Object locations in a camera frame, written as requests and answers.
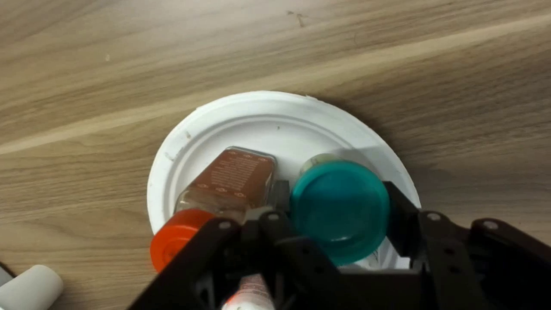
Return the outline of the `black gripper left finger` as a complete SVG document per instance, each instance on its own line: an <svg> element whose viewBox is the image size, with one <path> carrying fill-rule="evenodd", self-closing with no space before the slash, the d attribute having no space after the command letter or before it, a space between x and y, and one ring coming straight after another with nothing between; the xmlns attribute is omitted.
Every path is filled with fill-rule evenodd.
<svg viewBox="0 0 551 310"><path fill-rule="evenodd" d="M276 310L329 310L343 278L288 219L290 183L277 182L257 219L212 219L138 295L129 310L222 310L240 281L260 275Z"/></svg>

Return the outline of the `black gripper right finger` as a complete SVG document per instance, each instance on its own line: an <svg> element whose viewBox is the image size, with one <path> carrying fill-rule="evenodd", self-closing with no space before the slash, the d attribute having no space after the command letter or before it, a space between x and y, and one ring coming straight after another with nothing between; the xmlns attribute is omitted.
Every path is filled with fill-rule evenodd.
<svg viewBox="0 0 551 310"><path fill-rule="evenodd" d="M551 247L493 218L462 228L393 183L388 238L431 287L438 310L551 310Z"/></svg>

